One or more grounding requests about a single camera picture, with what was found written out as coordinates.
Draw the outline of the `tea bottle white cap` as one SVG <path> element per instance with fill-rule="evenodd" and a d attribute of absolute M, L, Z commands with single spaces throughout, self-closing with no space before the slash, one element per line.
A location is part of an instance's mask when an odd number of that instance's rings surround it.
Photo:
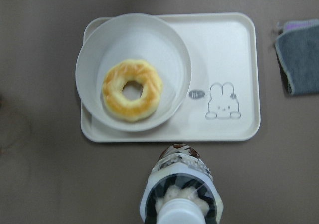
<path fill-rule="evenodd" d="M 209 168 L 185 144 L 167 148 L 153 167 L 140 203 L 145 224 L 218 224 L 223 202 Z"/>

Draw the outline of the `cream rabbit tray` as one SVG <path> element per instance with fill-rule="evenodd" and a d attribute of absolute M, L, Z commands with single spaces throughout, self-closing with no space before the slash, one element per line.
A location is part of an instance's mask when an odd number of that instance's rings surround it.
<path fill-rule="evenodd" d="M 163 125 L 142 132 L 109 128 L 81 108 L 93 142 L 244 141 L 260 126 L 253 22 L 241 13 L 162 15 L 182 37 L 192 62 L 187 97 Z"/>

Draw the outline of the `glazed donut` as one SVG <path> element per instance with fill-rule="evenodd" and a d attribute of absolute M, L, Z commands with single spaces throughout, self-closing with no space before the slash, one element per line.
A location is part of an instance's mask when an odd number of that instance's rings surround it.
<path fill-rule="evenodd" d="M 147 61 L 127 59 L 112 67 L 102 83 L 105 107 L 116 118 L 136 122 L 152 115 L 163 91 L 163 81 Z"/>

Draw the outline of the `white round plate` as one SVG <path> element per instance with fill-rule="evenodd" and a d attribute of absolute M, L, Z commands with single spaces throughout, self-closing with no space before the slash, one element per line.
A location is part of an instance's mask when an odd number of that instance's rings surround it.
<path fill-rule="evenodd" d="M 126 59 L 148 61 L 163 81 L 155 113 L 133 123 L 114 117 L 102 98 L 105 75 Z M 87 38 L 77 59 L 75 79 L 82 104 L 95 119 L 116 130 L 138 132 L 161 125 L 177 111 L 190 85 L 191 61 L 182 38 L 162 19 L 125 14 L 106 21 Z"/>

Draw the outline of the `grey folded cloth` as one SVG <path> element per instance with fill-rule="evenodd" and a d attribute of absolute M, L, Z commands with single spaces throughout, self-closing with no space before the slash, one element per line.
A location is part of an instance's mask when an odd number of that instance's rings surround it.
<path fill-rule="evenodd" d="M 275 50 L 292 96 L 319 92 L 319 20 L 284 23 Z"/>

